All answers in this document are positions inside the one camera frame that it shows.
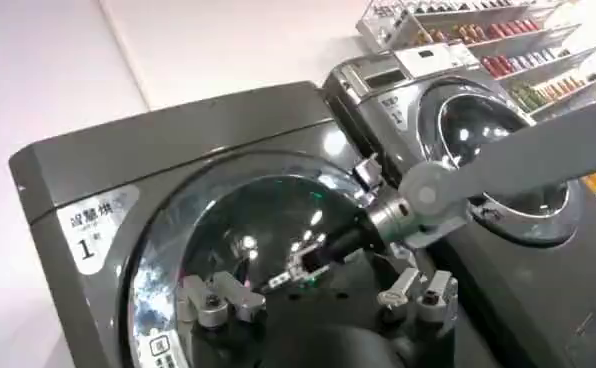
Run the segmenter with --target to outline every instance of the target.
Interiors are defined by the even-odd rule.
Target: robotic arm
[[[520,194],[593,172],[596,104],[488,144],[457,170],[438,162],[414,166],[397,191],[381,188],[346,232],[296,255],[287,280],[318,275],[362,244],[385,249],[404,240],[410,249],[427,247],[468,222],[467,200],[483,192]]]

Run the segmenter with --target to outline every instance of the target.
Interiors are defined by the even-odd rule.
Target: white wall
[[[71,363],[7,160],[145,111],[96,3],[0,1],[0,367]]]
[[[0,367],[72,365],[10,179],[11,154],[148,107],[302,79],[320,83],[334,65],[362,53],[354,24],[366,0],[101,3],[0,0]],[[121,48],[101,9],[112,15]]]

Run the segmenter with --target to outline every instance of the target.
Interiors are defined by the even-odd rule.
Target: gray plastic panel
[[[267,102],[264,109],[261,101]],[[331,120],[316,87],[299,82],[50,138],[22,149],[9,165],[31,223],[53,207],[209,153]]]

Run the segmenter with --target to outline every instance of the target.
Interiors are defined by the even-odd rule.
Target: washing machine
[[[371,199],[350,174],[362,162],[321,91],[302,82],[37,142],[10,167],[76,367],[286,367],[323,346],[325,360],[342,349],[360,366],[398,366],[378,364],[385,344],[362,332],[376,308],[363,257],[307,286],[268,288],[289,254]],[[209,279],[248,298],[244,319],[265,300],[266,329],[209,328],[224,322],[224,300],[189,305]],[[462,317],[458,366],[498,367]],[[330,349],[296,332],[309,324],[355,332]],[[345,348],[352,340],[360,350]]]
[[[535,124],[461,44],[349,60],[324,89],[346,134],[396,187],[418,162],[458,168]],[[457,275],[462,304],[501,360],[596,367],[596,199],[573,181],[483,193],[469,212],[474,221],[429,252]]]

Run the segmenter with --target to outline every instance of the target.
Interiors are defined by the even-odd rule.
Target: bolt
[[[220,298],[216,294],[210,294],[205,298],[205,306],[208,308],[216,308],[220,305]]]
[[[427,290],[425,291],[425,295],[422,297],[422,302],[427,305],[436,305],[439,299],[440,296],[437,292],[433,290]]]

